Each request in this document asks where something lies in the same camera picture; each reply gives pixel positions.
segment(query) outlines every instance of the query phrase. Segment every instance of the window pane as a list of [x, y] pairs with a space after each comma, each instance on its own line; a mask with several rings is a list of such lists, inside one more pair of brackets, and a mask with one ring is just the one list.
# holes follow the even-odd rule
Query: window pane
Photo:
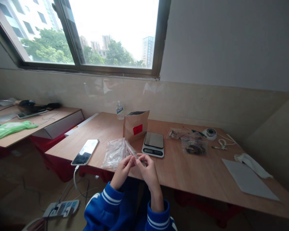
[[38, 14], [39, 14], [39, 17], [41, 18], [42, 22], [47, 24], [44, 15], [42, 13], [40, 13], [40, 12], [38, 12]]
[[23, 60], [74, 64], [61, 22], [51, 5], [53, 0], [43, 0], [44, 4], [36, 4], [36, 0], [18, 2], [22, 9], [31, 10], [22, 14], [12, 4], [0, 3], [0, 23]]
[[6, 5], [0, 3], [0, 9], [1, 9], [2, 12], [4, 13], [4, 15], [12, 18], [12, 15], [10, 14], [10, 12], [9, 12], [9, 10], [7, 9]]
[[22, 33], [21, 33], [19, 28], [16, 28], [16, 27], [12, 27], [12, 28], [13, 28], [15, 34], [17, 35], [17, 37], [23, 38], [23, 35], [22, 35]]
[[[158, 2], [69, 0], [84, 64], [151, 69], [153, 56], [147, 54], [154, 50]], [[151, 47], [145, 46], [148, 41]]]
[[12, 0], [12, 2], [14, 3], [14, 6], [19, 13], [25, 14], [18, 0]]
[[33, 32], [33, 30], [32, 30], [32, 27], [30, 26], [30, 23], [25, 22], [25, 21], [23, 21], [23, 23], [25, 24], [28, 32], [29, 32], [30, 34], [34, 34], [34, 32]]

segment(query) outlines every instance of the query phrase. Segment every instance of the white cloth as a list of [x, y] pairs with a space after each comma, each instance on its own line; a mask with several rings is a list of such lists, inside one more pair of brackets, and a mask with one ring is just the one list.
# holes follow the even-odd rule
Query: white cloth
[[254, 170], [254, 172], [264, 178], [264, 179], [267, 179], [267, 178], [273, 178], [272, 175], [270, 175], [266, 170], [264, 170], [263, 167], [261, 167], [260, 164], [258, 164], [257, 161], [255, 161], [250, 155], [246, 154], [246, 153], [243, 153], [242, 155], [234, 155], [234, 159], [237, 161], [237, 162], [240, 162], [240, 163], [245, 163], [248, 167], [250, 167], [252, 170]]

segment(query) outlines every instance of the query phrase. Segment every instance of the person's left hand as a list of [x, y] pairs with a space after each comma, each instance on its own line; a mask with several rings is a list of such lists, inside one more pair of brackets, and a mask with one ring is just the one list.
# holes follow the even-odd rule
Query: person's left hand
[[115, 174], [110, 182], [110, 186], [114, 190], [118, 191], [121, 188], [128, 176], [129, 170], [131, 167], [135, 166], [135, 160], [136, 159], [133, 155], [129, 155], [119, 162]]

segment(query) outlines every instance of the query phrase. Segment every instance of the sleeve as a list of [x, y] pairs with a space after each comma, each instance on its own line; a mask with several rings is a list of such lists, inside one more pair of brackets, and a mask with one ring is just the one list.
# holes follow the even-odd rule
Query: sleeve
[[169, 202], [164, 200], [165, 211], [155, 213], [151, 210], [151, 201], [148, 203], [148, 219], [146, 230], [177, 230], [174, 219], [170, 216]]
[[111, 229], [118, 221], [123, 196], [124, 193], [114, 190], [110, 182], [102, 193], [95, 194], [84, 211], [84, 217], [87, 220], [84, 230]]

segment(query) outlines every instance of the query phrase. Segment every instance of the tree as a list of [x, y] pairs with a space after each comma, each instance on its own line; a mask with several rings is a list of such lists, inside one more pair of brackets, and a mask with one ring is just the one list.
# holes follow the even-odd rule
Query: tree
[[105, 65], [104, 59], [96, 51], [93, 51], [91, 47], [85, 46], [83, 53], [87, 64]]
[[135, 62], [131, 53], [129, 53], [121, 44], [111, 40], [108, 44], [109, 50], [106, 54], [105, 63], [110, 66], [126, 66], [126, 67], [145, 67], [143, 61]]
[[23, 38], [21, 40], [28, 55], [32, 56], [34, 61], [50, 63], [73, 62], [70, 48], [62, 30], [41, 29], [39, 34], [40, 38], [35, 37], [34, 40]]

